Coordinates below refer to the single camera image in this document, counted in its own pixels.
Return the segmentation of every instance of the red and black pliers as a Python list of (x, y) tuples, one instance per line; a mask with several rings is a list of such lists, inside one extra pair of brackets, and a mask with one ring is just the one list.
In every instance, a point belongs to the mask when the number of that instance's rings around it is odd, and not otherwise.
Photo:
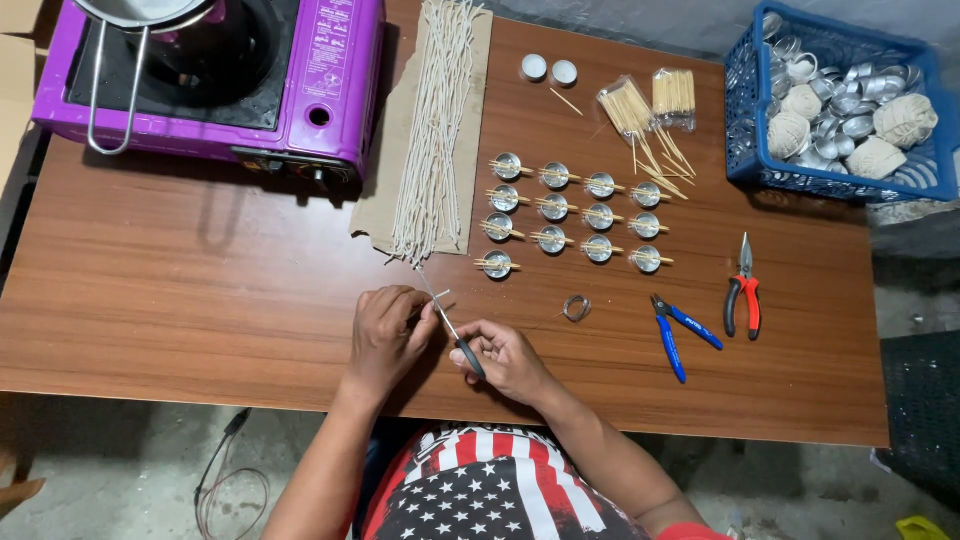
[(747, 295), (747, 307), (750, 309), (750, 339), (760, 336), (760, 297), (756, 290), (760, 281), (754, 277), (754, 252), (750, 249), (747, 234), (743, 234), (743, 245), (740, 246), (740, 273), (730, 278), (730, 291), (727, 300), (723, 303), (723, 329), (729, 337), (736, 334), (736, 324), (733, 321), (733, 312), (736, 309), (736, 297), (741, 292)]

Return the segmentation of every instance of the hand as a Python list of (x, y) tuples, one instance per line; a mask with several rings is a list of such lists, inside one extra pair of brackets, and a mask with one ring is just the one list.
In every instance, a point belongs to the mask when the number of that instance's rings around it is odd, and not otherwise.
[[(353, 352), (345, 383), (365, 397), (383, 401), (410, 371), (437, 329), (430, 295), (406, 285), (367, 291), (353, 317)], [(410, 330), (411, 314), (420, 320)]]
[[(487, 373), (487, 382), (504, 396), (524, 405), (537, 406), (550, 392), (563, 385), (546, 369), (533, 345), (519, 331), (490, 321), (479, 320), (457, 329), (469, 339), (470, 348)], [(480, 378), (470, 367), (463, 351), (454, 349), (450, 359), (466, 375), (469, 384)]]

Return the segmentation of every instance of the scissors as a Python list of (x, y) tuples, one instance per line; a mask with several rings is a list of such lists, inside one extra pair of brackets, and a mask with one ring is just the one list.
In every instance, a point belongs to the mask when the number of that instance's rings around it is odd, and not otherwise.
[(743, 245), (740, 246), (740, 261), (737, 263), (740, 273), (730, 278), (730, 291), (727, 300), (723, 303), (723, 329), (729, 337), (736, 334), (736, 324), (733, 321), (733, 312), (736, 310), (736, 299), (742, 291), (747, 295), (747, 308), (750, 310), (750, 340), (760, 336), (760, 296), (756, 289), (760, 281), (754, 277), (754, 251), (750, 249), (750, 240), (743, 234)]
[(457, 335), (457, 331), (453, 328), (453, 324), (450, 323), (450, 319), (446, 318), (444, 307), (440, 305), (440, 300), (437, 299), (437, 295), (433, 294), (433, 289), (430, 288), (430, 283), (427, 282), (426, 276), (423, 275), (423, 269), (418, 268), (417, 272), (419, 272), (420, 277), (423, 278), (423, 284), (426, 285), (426, 292), (428, 292), (430, 297), (433, 298), (434, 307), (440, 312), (440, 316), (444, 319), (446, 327), (450, 329), (450, 333), (453, 334), (453, 338), (457, 340), (457, 348), (464, 352), (464, 356), (467, 357), (467, 360), (470, 362), (470, 367), (472, 367), (473, 371), (476, 372), (477, 377), (479, 377), (480, 380), (485, 380), (487, 378), (487, 374), (484, 373), (483, 366), (480, 365), (480, 360), (477, 360), (476, 355), (473, 353), (473, 350), (470, 348), (467, 341), (463, 337)]
[(721, 343), (720, 340), (717, 339), (717, 336), (713, 335), (711, 331), (707, 330), (707, 327), (694, 321), (689, 315), (679, 309), (667, 304), (659, 294), (652, 295), (650, 301), (654, 303), (654, 309), (657, 311), (657, 324), (660, 325), (660, 339), (663, 341), (663, 349), (666, 350), (666, 357), (670, 359), (670, 367), (673, 368), (673, 373), (677, 376), (677, 380), (686, 382), (686, 372), (684, 371), (684, 366), (680, 363), (680, 354), (677, 353), (677, 343), (673, 340), (673, 330), (670, 328), (670, 321), (666, 320), (666, 316), (669, 315), (680, 321), (680, 324), (691, 329), (693, 333), (700, 337), (703, 337), (707, 343), (715, 347), (717, 351), (723, 351), (723, 343)]

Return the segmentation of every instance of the person's left hand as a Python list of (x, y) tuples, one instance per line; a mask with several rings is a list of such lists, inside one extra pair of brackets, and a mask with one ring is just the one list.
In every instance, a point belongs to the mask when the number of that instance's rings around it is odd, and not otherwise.
[[(347, 380), (366, 398), (383, 401), (410, 371), (437, 329), (440, 319), (430, 295), (406, 285), (367, 291), (357, 301), (353, 318), (353, 353)], [(408, 321), (420, 310), (410, 330)]]

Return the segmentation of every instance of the stove instruction label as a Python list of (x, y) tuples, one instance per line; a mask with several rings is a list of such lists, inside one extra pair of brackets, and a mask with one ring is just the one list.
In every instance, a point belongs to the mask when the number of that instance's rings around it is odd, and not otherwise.
[(327, 0), (317, 11), (313, 42), (303, 77), (303, 93), (340, 99), (355, 1)]

